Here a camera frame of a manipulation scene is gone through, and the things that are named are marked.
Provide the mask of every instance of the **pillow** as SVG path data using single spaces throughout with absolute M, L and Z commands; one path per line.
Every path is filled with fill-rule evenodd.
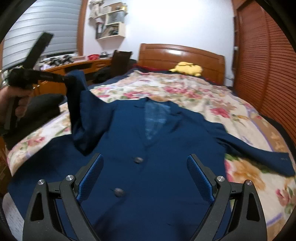
M 140 70 L 146 70 L 146 71 L 151 71 L 151 72 L 155 72 L 155 71 L 167 71 L 168 69 L 157 69 L 157 68 L 151 68 L 151 67 L 147 67 L 147 66 L 141 66 L 138 64 L 134 64 L 133 65 L 134 68 L 139 68 Z

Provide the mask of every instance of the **window blind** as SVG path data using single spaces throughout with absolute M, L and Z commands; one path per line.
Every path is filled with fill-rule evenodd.
M 81 0 L 37 0 L 15 22 L 4 39 L 3 70 L 23 62 L 46 31 L 54 34 L 44 55 L 76 51 Z

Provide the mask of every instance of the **wooden wardrobe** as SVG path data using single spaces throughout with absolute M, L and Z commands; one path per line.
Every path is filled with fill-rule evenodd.
M 296 143 L 296 53 L 253 0 L 232 0 L 235 13 L 234 89 L 238 96 L 285 128 Z

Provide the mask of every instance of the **floral bedspread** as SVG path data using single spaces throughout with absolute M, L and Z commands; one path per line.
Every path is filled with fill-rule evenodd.
M 289 152 L 279 132 L 249 103 L 235 97 L 223 86 L 214 86 L 196 77 L 134 71 L 128 78 L 95 87 L 91 92 L 105 102 L 146 96 L 156 101 L 170 100 L 203 114 L 208 121 L 222 123 L 228 133 L 251 146 L 267 151 Z M 8 153 L 7 162 L 12 175 L 52 138 L 70 134 L 67 104 L 60 108 L 58 117 L 31 133 Z M 228 181 L 253 181 L 263 206 L 268 240 L 272 240 L 295 207 L 296 179 L 283 177 L 252 160 L 229 154 L 225 155 L 225 168 Z

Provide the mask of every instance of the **black chair backrest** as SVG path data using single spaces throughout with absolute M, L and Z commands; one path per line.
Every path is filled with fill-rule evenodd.
M 115 50 L 111 60 L 111 78 L 124 75 L 128 70 L 128 62 L 133 52 L 123 52 Z

